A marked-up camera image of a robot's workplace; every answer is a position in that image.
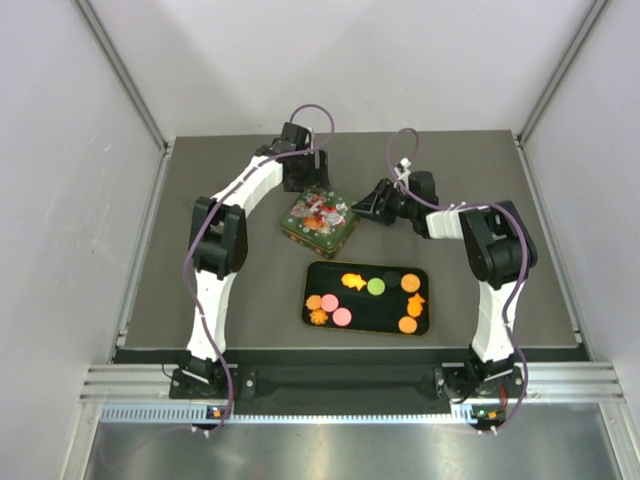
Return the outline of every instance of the pink circle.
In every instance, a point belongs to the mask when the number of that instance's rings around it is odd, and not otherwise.
[[[333,312],[333,323],[339,327],[346,327],[351,323],[351,312],[346,308],[339,308]]]
[[[336,308],[338,308],[338,297],[331,294],[325,295],[324,297],[322,297],[320,306],[325,312],[333,312]]]

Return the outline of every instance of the white backdrop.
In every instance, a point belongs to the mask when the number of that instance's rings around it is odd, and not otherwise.
[[[57,478],[103,362],[156,145],[70,1],[0,15],[0,477]]]
[[[589,345],[640,425],[640,2],[615,0],[529,142]]]
[[[92,0],[168,137],[520,130],[589,0]]]

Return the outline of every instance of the orange circle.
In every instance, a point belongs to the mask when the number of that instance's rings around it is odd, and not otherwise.
[[[398,322],[398,328],[402,333],[409,335],[418,329],[418,322],[411,317],[402,317]]]
[[[322,297],[320,295],[311,295],[307,298],[305,305],[309,310],[317,310],[322,304]]]
[[[407,313],[412,317],[419,317],[422,313],[422,305],[417,302],[409,302],[409,305],[407,305]]]
[[[400,281],[400,286],[407,293],[417,292],[420,288],[420,279],[413,273],[407,273]]]

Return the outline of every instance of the green circle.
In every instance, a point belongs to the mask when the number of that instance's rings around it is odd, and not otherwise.
[[[380,278],[372,278],[367,283],[367,290],[371,295],[382,295],[384,292],[384,282]]]

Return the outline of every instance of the floral tin box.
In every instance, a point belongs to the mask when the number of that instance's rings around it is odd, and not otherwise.
[[[355,200],[333,190],[305,190],[282,219],[282,231],[292,240],[333,258],[358,224],[351,210]]]

